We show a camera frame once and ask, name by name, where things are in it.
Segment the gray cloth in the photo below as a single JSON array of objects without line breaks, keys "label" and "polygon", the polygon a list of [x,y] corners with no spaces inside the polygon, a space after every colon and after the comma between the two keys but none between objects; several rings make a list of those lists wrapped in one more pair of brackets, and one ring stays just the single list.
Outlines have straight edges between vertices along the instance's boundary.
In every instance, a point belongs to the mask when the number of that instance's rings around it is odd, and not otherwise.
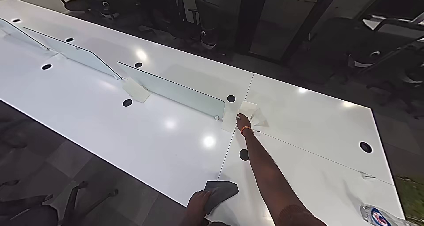
[{"label": "gray cloth", "polygon": [[238,193],[237,184],[230,181],[207,181],[205,190],[212,191],[205,205],[205,211],[208,215],[220,203]]}]

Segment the forearm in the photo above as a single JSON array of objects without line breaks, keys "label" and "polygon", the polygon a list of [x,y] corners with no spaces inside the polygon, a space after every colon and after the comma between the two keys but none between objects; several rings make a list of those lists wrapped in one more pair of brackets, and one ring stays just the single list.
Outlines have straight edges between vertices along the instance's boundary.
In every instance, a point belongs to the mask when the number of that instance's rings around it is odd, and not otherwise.
[{"label": "forearm", "polygon": [[278,217],[281,210],[292,204],[304,207],[273,158],[252,131],[246,130],[243,131],[243,134],[253,174],[271,216]]}]

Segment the glass wall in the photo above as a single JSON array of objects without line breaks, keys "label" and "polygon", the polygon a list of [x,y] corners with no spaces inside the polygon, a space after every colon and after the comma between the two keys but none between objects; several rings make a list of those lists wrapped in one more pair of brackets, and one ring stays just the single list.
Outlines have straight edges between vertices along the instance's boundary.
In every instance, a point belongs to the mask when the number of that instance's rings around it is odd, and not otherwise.
[{"label": "glass wall", "polygon": [[266,0],[250,52],[279,60],[317,0]]}]

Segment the bottle label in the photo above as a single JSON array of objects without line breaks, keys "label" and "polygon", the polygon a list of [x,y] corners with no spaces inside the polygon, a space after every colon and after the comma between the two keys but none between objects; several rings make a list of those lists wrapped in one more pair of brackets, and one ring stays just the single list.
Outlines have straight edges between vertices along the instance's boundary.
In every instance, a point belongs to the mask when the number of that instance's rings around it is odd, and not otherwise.
[{"label": "bottle label", "polygon": [[391,226],[389,222],[381,215],[380,211],[376,208],[371,210],[371,217],[374,220],[374,223],[380,226]]}]

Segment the chair wheel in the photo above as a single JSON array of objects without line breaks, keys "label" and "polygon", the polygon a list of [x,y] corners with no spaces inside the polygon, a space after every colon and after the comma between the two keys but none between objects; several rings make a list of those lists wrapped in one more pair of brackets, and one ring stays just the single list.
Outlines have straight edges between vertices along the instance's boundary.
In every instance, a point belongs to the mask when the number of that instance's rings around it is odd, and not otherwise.
[{"label": "chair wheel", "polygon": [[114,189],[112,192],[110,192],[107,196],[108,197],[114,197],[117,196],[119,194],[118,189]]}]

